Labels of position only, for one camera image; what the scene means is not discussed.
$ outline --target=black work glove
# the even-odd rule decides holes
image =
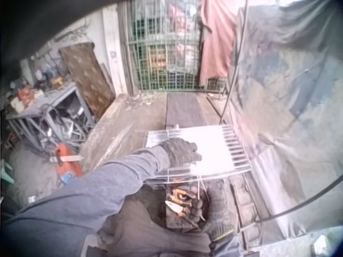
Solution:
[[[215,242],[234,233],[238,225],[234,199],[228,179],[209,182],[208,197],[210,208],[208,218],[203,227],[211,240]]]
[[[168,154],[171,168],[178,168],[185,163],[201,161],[202,156],[196,151],[195,143],[190,143],[182,138],[171,138],[159,144]]]

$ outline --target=welding cable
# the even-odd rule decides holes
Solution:
[[[327,186],[326,188],[324,188],[323,190],[321,190],[319,193],[317,193],[316,195],[312,196],[311,198],[309,198],[308,200],[306,200],[305,202],[289,209],[289,210],[286,210],[286,211],[283,211],[282,213],[278,213],[278,214],[275,214],[275,215],[272,215],[268,218],[262,218],[261,220],[259,221],[255,221],[243,228],[240,229],[240,231],[244,231],[246,229],[248,229],[249,227],[255,225],[255,224],[261,224],[261,223],[264,223],[264,222],[267,222],[267,221],[271,221],[271,220],[274,220],[276,218],[279,218],[279,217],[282,217],[282,216],[285,216],[287,214],[290,214],[296,210],[299,210],[303,207],[305,207],[306,205],[309,205],[310,203],[316,201],[318,198],[322,197],[324,194],[326,194],[327,192],[329,192],[331,189],[335,188],[338,184],[340,184],[341,182],[343,181],[343,175],[339,176],[333,183],[331,183],[329,186]]]
[[[235,81],[237,79],[237,70],[238,70],[238,63],[239,63],[239,60],[240,60],[240,56],[241,56],[241,50],[242,50],[242,46],[243,46],[243,42],[244,42],[244,38],[245,38],[245,30],[246,30],[246,27],[247,27],[247,21],[248,21],[248,9],[249,9],[249,0],[245,0],[245,9],[244,9],[244,22],[243,22],[243,28],[242,28],[242,37],[241,37],[241,42],[240,42],[240,47],[238,49],[238,54],[237,54],[237,59],[236,59],[236,65],[235,65],[235,69],[234,69],[234,74],[233,74],[233,77],[232,77],[232,81],[230,83],[230,87],[229,89],[227,87],[225,87],[225,90],[223,91],[223,94],[227,91],[228,94],[227,94],[227,98],[226,98],[226,102],[225,102],[225,106],[224,106],[224,109],[223,109],[223,113],[222,115],[220,116],[220,120],[219,120],[219,124],[221,124],[222,120],[223,120],[223,116],[225,114],[225,111],[226,111],[226,108],[227,108],[227,104],[228,102],[230,101],[230,97],[231,97],[231,93],[232,93],[232,89],[235,85]]]

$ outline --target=workshop floor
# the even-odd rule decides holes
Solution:
[[[206,95],[199,94],[198,101],[208,124],[217,124],[218,115],[207,102]],[[218,109],[222,109],[224,100],[214,100]],[[84,172],[92,171],[109,158],[128,154],[144,146],[144,135],[149,130],[161,130],[165,127],[166,94],[142,95],[137,99],[126,97],[112,104],[88,141],[84,144],[81,155]],[[55,164],[34,154],[23,143],[16,145],[9,159],[13,167],[11,176],[14,185],[8,186],[8,195],[20,207],[28,205],[28,197],[38,199],[51,194],[60,185]],[[272,245],[257,248],[262,257],[310,257],[310,244],[322,233],[333,231],[343,235],[343,228],[333,228],[324,232],[315,232],[301,238],[285,240]]]

